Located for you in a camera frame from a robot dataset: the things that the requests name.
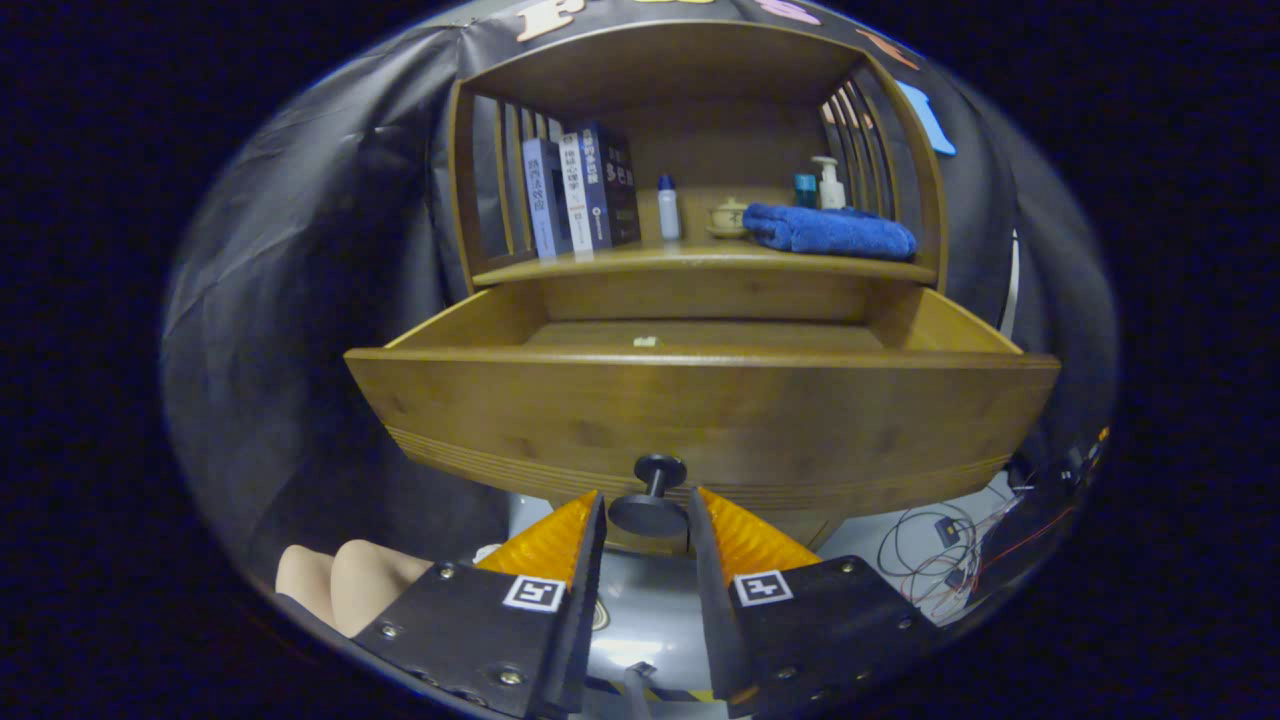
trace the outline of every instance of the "blue sticker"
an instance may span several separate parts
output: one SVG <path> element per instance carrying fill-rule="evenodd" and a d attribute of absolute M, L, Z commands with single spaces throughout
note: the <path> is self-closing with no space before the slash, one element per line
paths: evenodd
<path fill-rule="evenodd" d="M 955 155 L 956 146 L 951 145 L 946 133 L 942 132 L 942 126 L 938 124 L 938 118 L 933 115 L 933 109 L 929 108 L 929 96 L 902 81 L 897 81 L 897 86 L 902 88 L 902 94 L 906 95 L 906 99 L 911 102 L 911 109 L 915 110 L 915 117 L 920 118 L 920 124 L 924 126 L 924 133 L 929 136 L 929 145 L 943 155 Z"/>

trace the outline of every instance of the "black knob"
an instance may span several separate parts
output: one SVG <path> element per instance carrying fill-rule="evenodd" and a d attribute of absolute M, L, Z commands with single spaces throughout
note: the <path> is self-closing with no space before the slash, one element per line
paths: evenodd
<path fill-rule="evenodd" d="M 663 498 L 668 488 L 684 484 L 686 470 L 678 457 L 645 455 L 636 460 L 635 474 L 645 483 L 644 495 L 627 495 L 609 506 L 609 520 L 628 533 L 646 537 L 675 536 L 689 527 L 689 516 Z"/>

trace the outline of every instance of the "blue book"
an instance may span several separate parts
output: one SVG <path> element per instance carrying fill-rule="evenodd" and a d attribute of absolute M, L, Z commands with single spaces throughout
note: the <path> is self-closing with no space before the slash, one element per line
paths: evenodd
<path fill-rule="evenodd" d="M 525 190 L 529 215 L 534 228 L 534 246 L 539 258 L 554 258 L 573 250 L 568 227 L 568 205 L 564 202 L 564 178 L 561 173 L 561 150 L 540 137 L 526 140 Z"/>
<path fill-rule="evenodd" d="M 640 240 L 635 176 L 626 138 L 594 120 L 582 123 L 576 132 L 591 247 L 614 247 Z"/>

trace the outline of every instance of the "teapot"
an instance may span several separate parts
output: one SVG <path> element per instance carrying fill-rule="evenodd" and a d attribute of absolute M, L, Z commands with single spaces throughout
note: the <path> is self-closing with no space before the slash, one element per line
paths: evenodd
<path fill-rule="evenodd" d="M 746 228 L 742 227 L 742 213 L 745 210 L 746 205 L 730 197 L 710 210 L 710 224 L 707 225 L 707 232 L 716 237 L 745 236 Z"/>

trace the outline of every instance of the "blue towel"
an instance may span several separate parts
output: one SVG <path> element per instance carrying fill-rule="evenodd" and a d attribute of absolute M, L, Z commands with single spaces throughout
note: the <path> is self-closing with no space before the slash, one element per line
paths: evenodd
<path fill-rule="evenodd" d="M 774 250 L 809 255 L 850 255 L 877 260 L 910 260 L 911 231 L 852 208 L 813 210 L 753 202 L 742 213 L 742 227 Z"/>

